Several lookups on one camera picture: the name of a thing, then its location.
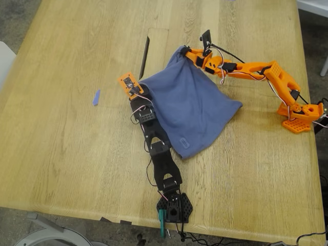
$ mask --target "blue object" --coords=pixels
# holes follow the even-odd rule
[[[100,96],[100,90],[97,90],[96,94],[94,95],[94,99],[92,101],[93,106],[98,105],[99,96]]]
[[[173,148],[188,158],[211,145],[242,103],[221,93],[179,53],[181,48],[164,70],[140,84],[149,88],[156,116]]]
[[[160,209],[158,211],[158,219],[160,222],[160,236],[165,238],[165,218],[166,218],[166,210]]]

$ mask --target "chair leg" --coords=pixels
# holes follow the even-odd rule
[[[327,71],[328,71],[328,57],[327,57],[326,61],[323,64],[323,68],[322,68],[322,70],[320,72],[320,75],[322,77],[324,77],[326,75]]]

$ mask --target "blue plastic piece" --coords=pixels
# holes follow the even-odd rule
[[[166,210],[160,209],[158,211],[158,219],[160,221],[160,236],[165,238],[165,218],[166,218]]]
[[[94,99],[92,101],[93,106],[98,105],[99,96],[100,96],[100,90],[97,90],[96,94],[94,95]]]

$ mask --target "wood grain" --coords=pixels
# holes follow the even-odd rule
[[[147,35],[151,75],[180,45],[201,48],[207,29],[245,61],[277,60],[309,100],[294,0],[43,1],[0,91],[0,206],[159,227],[149,155],[116,78],[138,76]],[[280,125],[266,83],[228,78],[219,88],[243,107],[195,157],[173,151],[194,207],[185,230],[289,244],[323,231],[313,132]]]

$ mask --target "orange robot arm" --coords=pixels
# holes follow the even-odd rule
[[[211,48],[219,47],[211,44],[209,30],[203,34],[201,41],[204,44],[203,50],[186,47],[183,51],[185,56],[198,68],[219,77],[267,80],[273,91],[272,85],[274,86],[277,91],[274,92],[282,101],[277,113],[288,117],[282,125],[290,131],[294,133],[309,131],[311,123],[324,114],[321,102],[317,105],[303,106],[296,102],[301,88],[275,60],[269,63],[232,63],[230,60],[222,60],[223,56],[213,56]]]

